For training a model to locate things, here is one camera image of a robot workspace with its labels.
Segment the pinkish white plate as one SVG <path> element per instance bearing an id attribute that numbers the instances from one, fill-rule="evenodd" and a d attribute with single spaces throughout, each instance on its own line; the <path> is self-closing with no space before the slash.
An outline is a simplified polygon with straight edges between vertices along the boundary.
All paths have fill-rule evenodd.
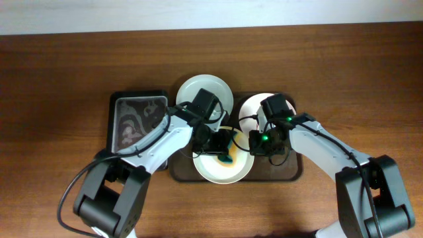
<path id="1" fill-rule="evenodd" d="M 252 130 L 258 130 L 263 132 L 264 126 L 267 123 L 267 119 L 261 109 L 261 102 L 268 97 L 273 96 L 273 93 L 259 93 L 249 97 L 242 105 L 239 111 L 239 119 L 258 115 L 258 119 L 246 118 L 239 122 L 241 131 L 248 136 Z"/>

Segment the large brown serving tray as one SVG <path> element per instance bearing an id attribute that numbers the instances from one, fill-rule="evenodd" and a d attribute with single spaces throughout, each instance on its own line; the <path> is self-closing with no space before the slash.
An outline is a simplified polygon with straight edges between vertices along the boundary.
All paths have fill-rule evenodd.
<path id="1" fill-rule="evenodd" d="M 234 108 L 229 120 L 229 127 L 236 127 L 235 131 L 241 133 L 237 124 L 241 105 L 251 96 L 259 93 L 235 93 Z M 185 147 L 182 151 L 174 153 L 169 158 L 169 172 L 178 182 L 210 182 L 206 180 L 195 168 L 191 148 Z M 241 182 L 291 182 L 297 180 L 303 173 L 302 155 L 292 151 L 289 156 L 273 155 L 268 157 L 254 157 L 252 169 Z"/>

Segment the green and yellow sponge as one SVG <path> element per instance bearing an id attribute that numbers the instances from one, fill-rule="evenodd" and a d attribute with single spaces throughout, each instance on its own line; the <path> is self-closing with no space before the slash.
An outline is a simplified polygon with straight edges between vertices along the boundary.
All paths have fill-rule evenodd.
<path id="1" fill-rule="evenodd" d="M 235 163 L 235 157 L 232 155 L 232 133 L 229 130 L 219 131 L 219 149 L 220 154 L 217 156 L 217 160 L 223 165 L 233 165 Z"/>

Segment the pale green plate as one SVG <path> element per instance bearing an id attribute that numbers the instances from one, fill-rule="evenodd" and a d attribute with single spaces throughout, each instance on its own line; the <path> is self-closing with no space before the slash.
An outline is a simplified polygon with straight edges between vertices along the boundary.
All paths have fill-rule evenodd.
<path id="1" fill-rule="evenodd" d="M 228 84 L 214 75 L 202 74 L 196 75 L 185 81 L 179 88 L 176 95 L 176 104 L 182 102 L 192 102 L 200 89 L 205 89 L 213 93 L 222 103 L 225 111 L 224 117 L 214 124 L 208 124 L 208 127 L 214 132 L 219 130 L 223 120 L 228 118 L 234 105 L 233 93 Z"/>

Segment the small black sponge tray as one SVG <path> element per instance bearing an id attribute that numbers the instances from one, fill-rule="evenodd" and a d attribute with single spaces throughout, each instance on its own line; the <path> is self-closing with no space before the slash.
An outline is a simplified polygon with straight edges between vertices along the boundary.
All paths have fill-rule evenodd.
<path id="1" fill-rule="evenodd" d="M 144 138 L 165 117 L 169 95 L 164 90 L 118 91 L 109 101 L 106 150 L 117 153 Z"/>

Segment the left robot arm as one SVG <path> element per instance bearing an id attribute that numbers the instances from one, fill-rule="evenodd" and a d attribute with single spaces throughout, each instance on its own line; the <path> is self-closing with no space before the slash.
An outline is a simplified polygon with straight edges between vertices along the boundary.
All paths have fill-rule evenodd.
<path id="1" fill-rule="evenodd" d="M 90 237 L 134 237 L 151 175 L 175 152 L 192 146 L 196 155 L 219 155 L 227 148 L 212 140 L 227 113 L 210 120 L 185 105 L 168 109 L 156 128 L 115 153 L 101 151 L 82 173 L 73 211 Z"/>

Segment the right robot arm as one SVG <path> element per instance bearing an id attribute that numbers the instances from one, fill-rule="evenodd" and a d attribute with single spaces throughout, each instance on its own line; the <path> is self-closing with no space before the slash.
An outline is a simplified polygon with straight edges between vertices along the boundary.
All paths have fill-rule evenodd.
<path id="1" fill-rule="evenodd" d="M 353 149 L 308 114 L 267 120 L 249 132 L 249 147 L 251 155 L 265 157 L 293 150 L 335 182 L 338 219 L 313 237 L 390 237 L 415 226 L 395 160 Z"/>

